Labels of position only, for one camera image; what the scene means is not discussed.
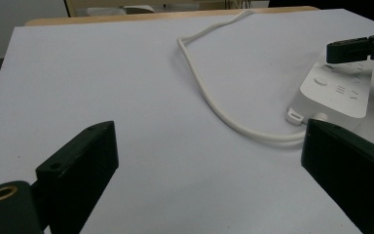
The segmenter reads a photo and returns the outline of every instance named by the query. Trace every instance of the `white power strip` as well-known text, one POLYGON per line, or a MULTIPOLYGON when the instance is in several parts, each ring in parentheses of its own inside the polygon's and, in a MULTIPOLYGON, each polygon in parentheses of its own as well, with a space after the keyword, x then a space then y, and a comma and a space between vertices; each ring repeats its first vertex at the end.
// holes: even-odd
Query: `white power strip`
POLYGON ((353 130, 366 116, 373 60, 329 64, 323 50, 287 110, 295 125, 319 113, 329 123, 353 130))

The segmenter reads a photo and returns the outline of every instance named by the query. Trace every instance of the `white cord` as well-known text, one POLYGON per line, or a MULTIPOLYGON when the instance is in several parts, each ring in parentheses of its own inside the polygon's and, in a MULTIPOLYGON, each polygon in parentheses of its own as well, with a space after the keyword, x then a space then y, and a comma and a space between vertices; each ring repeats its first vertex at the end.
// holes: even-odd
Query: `white cord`
POLYGON ((202 92, 202 95, 204 96, 207 104, 214 111, 214 113, 224 123, 226 123, 230 128, 236 130, 240 134, 243 134, 247 137, 250 137, 250 138, 256 139, 256 140, 272 141, 272 142, 295 142, 295 141, 303 140, 304 137, 305 137, 306 131, 303 131, 303 132, 297 133, 297 134, 292 134, 292 135, 265 134, 265 133, 261 133, 261 132, 257 132, 257 131, 253 131, 251 129, 248 129, 248 128, 240 125, 239 123, 235 122, 231 118, 229 118, 221 109, 219 109, 217 107, 216 103, 211 99, 210 95, 206 91, 206 88, 205 88, 205 85, 202 82, 202 79, 200 78, 200 75, 199 75, 199 72, 196 69, 196 66, 192 62, 192 60, 190 58, 190 55, 188 54, 187 49, 184 46, 184 42, 188 43, 188 42, 191 42, 193 40, 196 40, 197 38, 211 32, 212 30, 214 30, 218 27, 221 27, 221 26, 233 23, 235 21, 241 20, 244 17, 246 17, 248 15, 251 15, 251 14, 254 14, 254 12, 251 11, 251 10, 245 10, 245 11, 239 13, 238 15, 236 15, 235 17, 233 17, 230 20, 210 25, 207 28, 197 32, 194 35, 186 36, 186 37, 179 37, 179 38, 177 38, 177 44, 180 47, 182 53, 184 54, 184 57, 187 59, 187 63, 189 64, 190 69, 193 72, 194 77, 196 78, 196 81, 199 85, 199 88, 200 88, 200 90, 202 92))

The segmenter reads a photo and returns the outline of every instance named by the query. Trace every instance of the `white tabletop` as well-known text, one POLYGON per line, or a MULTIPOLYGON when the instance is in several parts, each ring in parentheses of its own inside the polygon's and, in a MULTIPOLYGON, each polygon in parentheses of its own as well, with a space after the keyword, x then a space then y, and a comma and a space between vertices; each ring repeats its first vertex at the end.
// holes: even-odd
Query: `white tabletop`
MULTIPOLYGON (((360 233, 301 167, 301 144, 245 138, 202 99, 176 38, 230 18, 16 28, 0 73, 0 183, 32 183, 66 142, 113 120, 120 168, 82 233, 360 233)), ((233 118, 290 134, 304 127, 284 120, 287 105, 326 43, 373 34, 345 10, 260 14, 188 50, 233 118)), ((355 132, 374 142, 374 77, 355 132)))

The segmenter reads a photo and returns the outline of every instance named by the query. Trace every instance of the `white table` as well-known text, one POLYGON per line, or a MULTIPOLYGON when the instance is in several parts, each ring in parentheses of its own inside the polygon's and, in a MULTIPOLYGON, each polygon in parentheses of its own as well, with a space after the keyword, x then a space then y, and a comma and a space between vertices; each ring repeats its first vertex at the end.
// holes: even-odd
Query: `white table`
MULTIPOLYGON (((0 183, 114 120, 120 168, 82 233, 360 233, 301 167, 301 145, 252 141, 207 107, 176 38, 231 16, 26 26, 0 73, 0 183)), ((303 130, 287 105, 329 41, 374 34, 345 10, 252 15, 188 45, 233 118, 303 130)), ((374 77, 356 133, 374 142, 374 77)))

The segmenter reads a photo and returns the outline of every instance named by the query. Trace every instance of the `white wall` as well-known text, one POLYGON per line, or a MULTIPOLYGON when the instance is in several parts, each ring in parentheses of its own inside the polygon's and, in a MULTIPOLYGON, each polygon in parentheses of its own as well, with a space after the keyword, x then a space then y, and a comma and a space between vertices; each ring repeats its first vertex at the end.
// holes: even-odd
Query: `white wall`
POLYGON ((5 56, 15 26, 60 17, 67 17, 63 0, 0 0, 0 58, 5 56))

